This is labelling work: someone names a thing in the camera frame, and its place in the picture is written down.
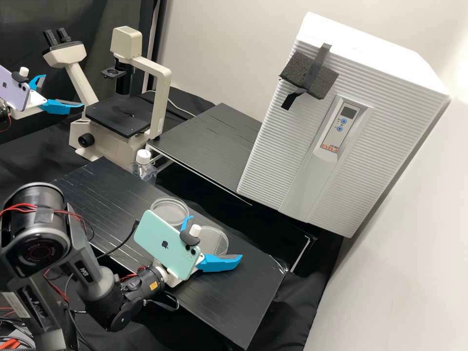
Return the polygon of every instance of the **black strap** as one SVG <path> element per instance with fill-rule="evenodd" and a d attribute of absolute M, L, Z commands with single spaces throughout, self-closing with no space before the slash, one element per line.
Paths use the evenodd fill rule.
<path fill-rule="evenodd" d="M 165 310 L 167 310 L 169 312 L 177 311 L 179 309 L 179 306 L 180 306 L 179 305 L 179 300 L 177 299 L 177 297 L 172 295 L 170 292 L 163 292 L 162 294 L 164 296 L 166 296 L 171 302 L 173 302 L 174 306 L 170 306 L 170 305 L 165 304 L 163 302 L 154 301 L 154 300 L 145 300 L 144 305 L 146 306 L 148 304 L 148 302 L 151 302 L 151 303 L 154 303 L 155 305 L 158 305 L 158 306 L 164 308 Z"/>
<path fill-rule="evenodd" d="M 331 47 L 331 45 L 323 43 L 322 47 L 318 51 L 317 56 L 315 57 L 315 60 L 312 63 L 312 66 L 309 69 L 309 72 L 307 73 L 304 79 L 303 87 L 298 87 L 295 92 L 290 93 L 284 99 L 284 102 L 281 105 L 282 108 L 284 108 L 285 110 L 289 110 L 294 100 L 296 100 L 296 97 L 301 96 L 302 94 L 310 90 L 313 81 L 315 80 L 315 78 L 317 78 L 318 72 L 320 71 L 323 62 L 325 61 L 325 58 L 328 55 L 328 52 L 330 52 Z"/>

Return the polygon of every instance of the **robotic arm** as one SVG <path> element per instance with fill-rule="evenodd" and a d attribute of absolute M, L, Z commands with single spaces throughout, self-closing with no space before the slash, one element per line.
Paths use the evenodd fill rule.
<path fill-rule="evenodd" d="M 73 274 L 86 311 L 111 332 L 124 328 L 145 299 L 164 289 L 161 267 L 146 267 L 121 284 L 100 266 L 82 217 L 54 185 L 20 187 L 0 216 L 0 291 L 33 333 L 38 351 L 78 350 L 72 315 L 43 276 L 50 267 Z"/>

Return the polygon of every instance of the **smartphone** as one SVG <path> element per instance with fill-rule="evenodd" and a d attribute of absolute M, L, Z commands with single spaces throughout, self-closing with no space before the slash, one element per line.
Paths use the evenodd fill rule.
<path fill-rule="evenodd" d="M 200 248 L 187 249 L 179 237 L 180 232 L 151 210 L 146 210 L 135 231 L 135 242 L 173 271 L 187 280 L 200 256 Z"/>
<path fill-rule="evenodd" d="M 24 111 L 30 91 L 27 83 L 18 83 L 11 77 L 11 72 L 0 65 L 0 98 L 15 110 Z"/>

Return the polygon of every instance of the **digital display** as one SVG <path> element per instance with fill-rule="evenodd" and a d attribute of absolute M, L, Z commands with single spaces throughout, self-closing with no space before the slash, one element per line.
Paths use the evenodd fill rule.
<path fill-rule="evenodd" d="M 344 106 L 344 107 L 343 107 L 343 110 L 341 111 L 341 115 L 342 115 L 343 117 L 346 117 L 346 118 L 349 118 L 349 119 L 353 119 L 354 116 L 356 115 L 356 110 Z"/>

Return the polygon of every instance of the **purple iphone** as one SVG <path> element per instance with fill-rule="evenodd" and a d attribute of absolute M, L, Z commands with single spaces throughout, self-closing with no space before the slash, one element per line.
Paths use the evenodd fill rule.
<path fill-rule="evenodd" d="M 18 111 L 24 111 L 28 102 L 30 88 L 27 83 L 18 83 L 11 72 L 0 65 L 0 98 Z"/>

